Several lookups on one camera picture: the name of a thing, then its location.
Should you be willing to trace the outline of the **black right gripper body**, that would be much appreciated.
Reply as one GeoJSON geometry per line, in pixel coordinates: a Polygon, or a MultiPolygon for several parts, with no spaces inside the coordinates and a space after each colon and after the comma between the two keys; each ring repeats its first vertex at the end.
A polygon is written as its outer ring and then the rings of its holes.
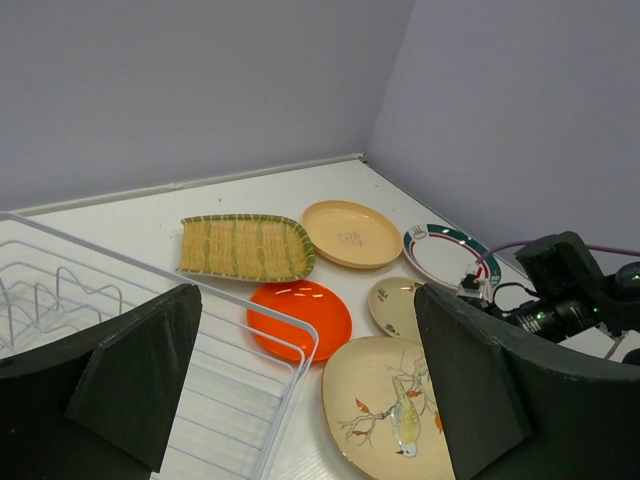
{"type": "Polygon", "coordinates": [[[597,320],[608,304],[605,275],[573,231],[533,240],[515,258],[537,294],[514,311],[516,320],[597,320]]]}

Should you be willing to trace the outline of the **small cream floral plate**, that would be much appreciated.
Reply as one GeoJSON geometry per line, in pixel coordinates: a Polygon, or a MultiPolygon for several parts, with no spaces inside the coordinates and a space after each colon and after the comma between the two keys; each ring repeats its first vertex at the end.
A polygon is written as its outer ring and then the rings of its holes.
{"type": "Polygon", "coordinates": [[[420,344],[414,296],[422,284],[407,277],[387,277],[376,282],[368,295],[374,322],[387,335],[420,344]]]}

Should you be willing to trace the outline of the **large cream bird plate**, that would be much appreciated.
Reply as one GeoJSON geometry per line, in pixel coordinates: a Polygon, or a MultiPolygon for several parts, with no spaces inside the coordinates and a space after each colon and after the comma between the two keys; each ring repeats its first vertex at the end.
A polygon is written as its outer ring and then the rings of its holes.
{"type": "Polygon", "coordinates": [[[335,444],[369,477],[455,477],[420,345],[391,337],[350,341],[325,366],[322,403],[335,444]]]}

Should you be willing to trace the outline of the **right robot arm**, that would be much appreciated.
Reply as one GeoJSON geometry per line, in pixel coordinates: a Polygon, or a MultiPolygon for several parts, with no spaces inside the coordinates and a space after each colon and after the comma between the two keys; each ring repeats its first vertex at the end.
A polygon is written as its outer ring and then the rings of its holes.
{"type": "Polygon", "coordinates": [[[592,327],[614,340],[610,358],[629,331],[639,330],[639,262],[603,273],[594,250],[638,258],[637,252],[594,247],[572,231],[528,241],[515,257],[532,287],[533,297],[511,310],[492,301],[484,311],[512,326],[554,343],[592,327]]]}

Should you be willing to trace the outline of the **white plate green red rim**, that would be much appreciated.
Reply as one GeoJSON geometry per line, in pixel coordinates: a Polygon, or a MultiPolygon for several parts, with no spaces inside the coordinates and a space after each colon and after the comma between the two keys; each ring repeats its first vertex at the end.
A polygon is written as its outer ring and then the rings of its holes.
{"type": "Polygon", "coordinates": [[[473,237],[450,226],[417,224],[403,235],[403,249],[411,264],[429,280],[456,290],[468,275],[487,280],[495,287],[501,267],[488,249],[473,237]]]}

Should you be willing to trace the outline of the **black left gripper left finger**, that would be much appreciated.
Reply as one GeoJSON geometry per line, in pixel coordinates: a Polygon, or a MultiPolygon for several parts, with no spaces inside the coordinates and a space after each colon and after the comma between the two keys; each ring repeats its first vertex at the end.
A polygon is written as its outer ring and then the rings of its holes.
{"type": "Polygon", "coordinates": [[[181,284],[1,362],[4,479],[148,479],[160,470],[199,330],[181,284]]]}

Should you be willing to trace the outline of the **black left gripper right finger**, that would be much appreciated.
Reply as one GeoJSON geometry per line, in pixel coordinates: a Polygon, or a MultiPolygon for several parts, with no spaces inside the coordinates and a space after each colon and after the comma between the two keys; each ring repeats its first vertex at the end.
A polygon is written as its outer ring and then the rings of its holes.
{"type": "Polygon", "coordinates": [[[639,369],[421,286],[414,306],[458,479],[636,479],[639,369]]]}

